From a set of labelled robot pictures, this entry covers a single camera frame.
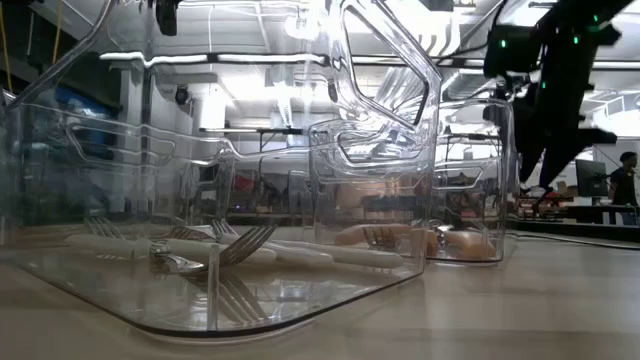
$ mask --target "clear plastic bin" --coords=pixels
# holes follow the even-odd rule
[[[277,330],[421,274],[441,78],[384,3],[185,0],[159,27],[165,10],[105,1],[9,104],[1,259],[182,337]],[[349,16],[408,65],[376,73],[381,96],[354,75]],[[335,202],[351,189],[376,199]]]
[[[441,104],[429,217],[437,246],[429,249],[428,258],[502,260],[508,214],[515,214],[513,194],[518,191],[512,131],[506,102]]]

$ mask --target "ceiling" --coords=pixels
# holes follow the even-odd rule
[[[76,38],[86,34],[96,21],[102,0],[63,0],[63,29]],[[500,22],[517,25],[531,25],[546,10],[530,7],[532,0],[510,0],[504,8]],[[486,40],[489,21],[481,22],[490,10],[495,9],[498,0],[476,0],[475,8],[457,8],[453,15],[432,13],[420,5],[418,0],[388,0],[398,19],[419,38],[421,45],[432,56],[444,55],[457,48],[458,44],[469,46]],[[286,54],[322,49],[322,41],[315,42],[291,36],[291,26],[296,30],[297,18],[302,18],[296,2],[286,1],[204,1],[183,0],[178,9],[178,36],[166,37],[159,34],[157,27],[147,35],[146,19],[140,15],[139,0],[121,0],[114,13],[114,21],[109,24],[105,41],[100,44],[101,52],[139,51],[150,49],[154,54],[178,55],[203,52],[233,52],[250,54]],[[34,2],[33,8],[43,17],[56,22],[58,0],[45,0],[44,4]],[[614,25],[622,31],[623,37],[612,48],[602,48],[599,59],[640,60],[640,47],[634,34],[640,34],[640,0],[630,5],[623,14],[614,19]],[[389,49],[375,36],[355,22],[347,23],[354,31],[349,34],[354,55],[389,54]],[[469,54],[483,57],[483,53]],[[198,74],[215,72],[218,83],[233,100],[228,109],[232,117],[268,117],[277,99],[264,90],[268,83],[269,66],[256,65],[215,65],[191,66],[178,69],[178,73]],[[363,92],[374,94],[385,81],[387,68],[368,66],[356,69],[358,85]],[[445,83],[455,77],[448,86],[453,97],[467,96],[487,82],[477,73],[457,74],[455,70],[444,70]],[[609,90],[640,90],[640,72],[594,73],[596,88]],[[328,96],[316,88],[311,112],[335,112]],[[293,94],[294,110],[304,106],[302,94]]]

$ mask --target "computer monitor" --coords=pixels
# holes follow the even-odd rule
[[[576,160],[576,176],[578,178],[578,196],[607,197],[607,168],[604,163],[589,160]]]

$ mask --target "table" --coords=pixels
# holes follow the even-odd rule
[[[3,359],[637,359],[640,252],[520,239],[497,268],[420,278],[284,337],[218,348],[158,342],[0,265]]]

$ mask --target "person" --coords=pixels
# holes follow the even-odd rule
[[[620,155],[622,166],[611,173],[611,187],[609,188],[609,198],[613,205],[638,206],[636,200],[636,189],[634,185],[635,167],[638,165],[638,154],[627,151]],[[623,213],[622,222],[624,225],[636,225],[637,216],[635,213]]]

